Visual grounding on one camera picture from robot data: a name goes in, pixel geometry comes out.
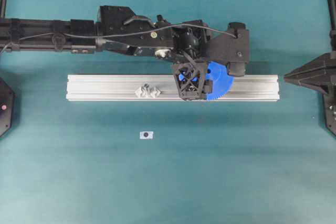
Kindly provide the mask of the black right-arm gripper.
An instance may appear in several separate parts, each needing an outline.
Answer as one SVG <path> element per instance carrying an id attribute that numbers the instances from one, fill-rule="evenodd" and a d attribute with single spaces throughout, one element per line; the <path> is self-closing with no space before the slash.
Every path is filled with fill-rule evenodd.
<path id="1" fill-rule="evenodd" d="M 323 95 L 324 119 L 327 129 L 335 136 L 335 29 L 331 30 L 332 51 L 284 75 L 285 82 L 318 91 Z M 297 75 L 324 70 L 327 83 L 293 79 Z"/>

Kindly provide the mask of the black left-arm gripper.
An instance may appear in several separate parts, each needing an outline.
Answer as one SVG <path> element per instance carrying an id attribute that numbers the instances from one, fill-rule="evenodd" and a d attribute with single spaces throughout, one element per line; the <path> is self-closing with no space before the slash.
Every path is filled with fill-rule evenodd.
<path id="1" fill-rule="evenodd" d="M 200 61 L 201 49 L 213 38 L 213 32 L 200 28 L 200 26 L 207 27 L 202 20 L 186 23 L 197 27 L 172 28 L 174 48 L 158 49 L 155 57 L 172 63 L 172 73 L 181 99 L 185 101 L 206 100 L 207 94 L 210 93 L 210 81 L 206 80 L 208 64 L 205 62 L 192 64 L 188 62 L 184 54 L 195 61 Z"/>

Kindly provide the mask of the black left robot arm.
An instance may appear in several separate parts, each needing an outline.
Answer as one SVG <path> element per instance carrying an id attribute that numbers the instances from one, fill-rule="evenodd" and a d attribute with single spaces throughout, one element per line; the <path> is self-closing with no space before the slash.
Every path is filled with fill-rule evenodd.
<path id="1" fill-rule="evenodd" d="M 97 20 L 1 19 L 1 51 L 111 51 L 168 61 L 183 100 L 207 100 L 213 91 L 209 63 L 201 55 L 212 37 L 201 20 L 173 25 L 161 15 L 152 21 L 122 6 L 101 6 Z"/>

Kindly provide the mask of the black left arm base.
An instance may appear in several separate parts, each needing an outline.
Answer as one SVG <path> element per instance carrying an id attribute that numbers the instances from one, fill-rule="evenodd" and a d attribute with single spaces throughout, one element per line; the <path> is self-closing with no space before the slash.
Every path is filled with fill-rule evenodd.
<path id="1" fill-rule="evenodd" d="M 0 98 L 0 134 L 4 136 L 5 133 L 11 128 L 15 92 L 10 86 L 1 78 L 1 98 Z"/>

